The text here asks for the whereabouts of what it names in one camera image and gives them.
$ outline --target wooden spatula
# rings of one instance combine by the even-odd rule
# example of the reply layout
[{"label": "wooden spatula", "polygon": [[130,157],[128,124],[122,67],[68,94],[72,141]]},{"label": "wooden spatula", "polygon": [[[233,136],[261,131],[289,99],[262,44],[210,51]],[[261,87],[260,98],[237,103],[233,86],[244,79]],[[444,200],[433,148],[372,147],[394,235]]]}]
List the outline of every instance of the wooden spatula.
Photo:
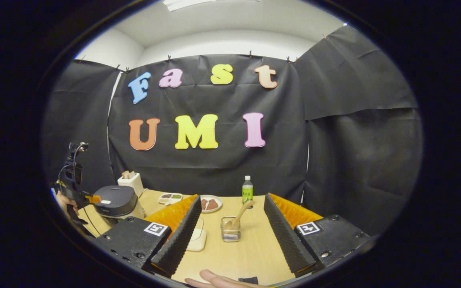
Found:
[{"label": "wooden spatula", "polygon": [[239,223],[239,219],[241,218],[241,215],[243,215],[243,213],[252,205],[255,204],[256,201],[253,201],[253,200],[250,200],[248,201],[247,203],[243,204],[243,206],[241,207],[241,210],[239,211],[239,214],[234,218],[232,219],[231,221],[225,223],[223,225],[223,229],[224,230],[236,230],[238,228],[238,223]]}]

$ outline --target ceiling light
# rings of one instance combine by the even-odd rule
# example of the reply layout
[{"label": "ceiling light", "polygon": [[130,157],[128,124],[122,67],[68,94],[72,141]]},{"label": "ceiling light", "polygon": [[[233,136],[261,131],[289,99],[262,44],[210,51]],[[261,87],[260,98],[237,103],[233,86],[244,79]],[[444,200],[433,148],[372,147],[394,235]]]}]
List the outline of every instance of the ceiling light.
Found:
[{"label": "ceiling light", "polygon": [[[163,4],[166,5],[169,11],[175,11],[184,7],[201,4],[205,2],[216,2],[220,0],[164,0]],[[233,2],[254,1],[260,2],[261,0],[233,0]]]}]

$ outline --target wooden table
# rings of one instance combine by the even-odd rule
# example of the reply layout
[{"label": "wooden table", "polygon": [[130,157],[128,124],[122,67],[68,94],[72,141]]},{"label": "wooden table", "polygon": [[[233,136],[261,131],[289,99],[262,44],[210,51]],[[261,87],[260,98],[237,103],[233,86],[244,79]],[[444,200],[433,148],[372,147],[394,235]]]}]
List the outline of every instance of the wooden table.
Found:
[{"label": "wooden table", "polygon": [[[146,190],[139,198],[146,215],[164,208],[158,203],[160,191]],[[238,242],[223,242],[220,233],[222,217],[235,216],[241,208],[241,197],[219,197],[223,206],[212,213],[201,213],[207,232],[205,247],[199,252],[186,251],[172,279],[185,282],[185,278],[204,281],[200,270],[212,272],[238,280],[238,278],[257,277],[261,285],[272,285],[293,279],[284,259],[280,245],[264,213],[264,195],[254,196],[254,207],[241,217],[241,239]],[[92,224],[86,228],[95,236],[108,231],[110,227],[95,211],[92,205],[81,209],[79,217]]]}]

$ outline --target green bottle label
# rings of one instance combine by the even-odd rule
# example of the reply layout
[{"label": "green bottle label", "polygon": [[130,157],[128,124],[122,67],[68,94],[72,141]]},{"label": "green bottle label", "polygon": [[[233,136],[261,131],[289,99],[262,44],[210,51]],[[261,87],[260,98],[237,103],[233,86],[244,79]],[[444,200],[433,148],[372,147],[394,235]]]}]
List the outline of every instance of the green bottle label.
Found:
[{"label": "green bottle label", "polygon": [[242,191],[243,191],[243,204],[245,204],[245,202],[252,200],[254,198],[254,187],[253,186],[250,188],[243,187]]}]

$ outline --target black curtain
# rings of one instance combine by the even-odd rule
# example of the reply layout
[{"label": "black curtain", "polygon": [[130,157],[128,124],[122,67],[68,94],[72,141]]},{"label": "black curtain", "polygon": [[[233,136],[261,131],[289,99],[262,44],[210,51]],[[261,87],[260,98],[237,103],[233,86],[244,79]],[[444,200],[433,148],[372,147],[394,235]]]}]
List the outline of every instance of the black curtain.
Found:
[{"label": "black curtain", "polygon": [[[212,84],[210,76],[216,64],[233,67],[230,84]],[[276,71],[278,83],[267,89],[259,83],[254,69],[269,65]],[[178,68],[183,71],[182,84],[162,88],[163,73]],[[133,104],[128,84],[149,72],[145,99]],[[186,194],[241,196],[245,175],[251,175],[254,194],[274,193],[299,202],[307,165],[307,137],[300,97],[300,82],[293,67],[285,60],[248,55],[206,55],[148,64],[123,74],[110,109],[108,123],[110,155],[114,175],[122,171],[139,172],[148,188]],[[247,125],[245,113],[258,112],[262,138],[266,145],[245,147]],[[215,114],[216,149],[178,150],[178,124],[175,118],[191,117],[195,125],[205,114]],[[143,120],[142,141],[148,139],[149,118],[159,118],[155,146],[137,151],[130,145],[130,120]]]},{"label": "black curtain", "polygon": [[50,185],[64,165],[69,142],[88,143],[88,151],[76,158],[83,166],[80,189],[93,194],[102,186],[116,184],[106,126],[118,74],[104,64],[73,60],[58,78],[42,122],[42,162]]},{"label": "black curtain", "polygon": [[295,67],[309,135],[305,206],[381,233],[407,202],[422,157],[410,87],[384,52],[348,26]]}]

